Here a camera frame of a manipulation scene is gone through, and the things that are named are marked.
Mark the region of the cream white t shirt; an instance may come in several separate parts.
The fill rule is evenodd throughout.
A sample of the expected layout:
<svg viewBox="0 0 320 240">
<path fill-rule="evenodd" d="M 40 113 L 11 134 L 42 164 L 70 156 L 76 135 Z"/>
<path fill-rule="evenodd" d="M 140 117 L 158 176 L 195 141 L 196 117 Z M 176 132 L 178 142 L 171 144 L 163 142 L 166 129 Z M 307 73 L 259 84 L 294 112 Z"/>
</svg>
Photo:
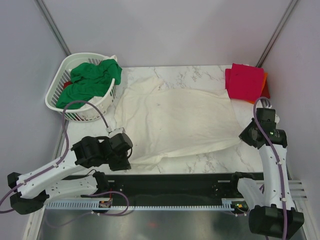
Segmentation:
<svg viewBox="0 0 320 240">
<path fill-rule="evenodd" d="M 133 143 L 133 167 L 152 169 L 163 158 L 220 151 L 240 142 L 242 129 L 226 90 L 162 86 L 155 77 L 138 80 L 115 108 L 117 127 Z"/>
</svg>

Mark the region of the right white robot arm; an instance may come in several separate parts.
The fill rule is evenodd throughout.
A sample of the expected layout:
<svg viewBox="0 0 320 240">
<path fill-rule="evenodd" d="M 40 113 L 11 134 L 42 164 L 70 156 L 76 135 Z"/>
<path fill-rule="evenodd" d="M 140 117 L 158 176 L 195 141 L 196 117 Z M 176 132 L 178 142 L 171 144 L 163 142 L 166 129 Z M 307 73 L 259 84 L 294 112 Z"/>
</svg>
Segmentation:
<svg viewBox="0 0 320 240">
<path fill-rule="evenodd" d="M 257 108 L 251 123 L 239 138 L 259 152 L 263 167 L 263 186 L 248 173 L 236 172 L 229 184 L 235 197 L 243 196 L 249 208 L 252 233 L 289 240 L 305 222 L 304 214 L 295 208 L 287 174 L 287 135 L 277 129 L 276 111 Z"/>
</svg>

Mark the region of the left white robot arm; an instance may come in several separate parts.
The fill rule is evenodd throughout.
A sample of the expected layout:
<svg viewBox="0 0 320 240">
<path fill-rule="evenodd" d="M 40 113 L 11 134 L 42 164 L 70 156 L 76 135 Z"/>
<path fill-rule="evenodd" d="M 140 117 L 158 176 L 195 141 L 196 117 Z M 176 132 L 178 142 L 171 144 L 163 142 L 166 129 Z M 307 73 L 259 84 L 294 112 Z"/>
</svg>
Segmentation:
<svg viewBox="0 0 320 240">
<path fill-rule="evenodd" d="M 109 197 L 110 184 L 105 173 L 73 179 L 72 174 L 108 165 L 111 171 L 129 170 L 133 143 L 123 132 L 111 136 L 86 136 L 75 143 L 61 159 L 26 174 L 12 172 L 7 176 L 11 208 L 21 215 L 40 210 L 45 205 L 65 198 Z"/>
</svg>

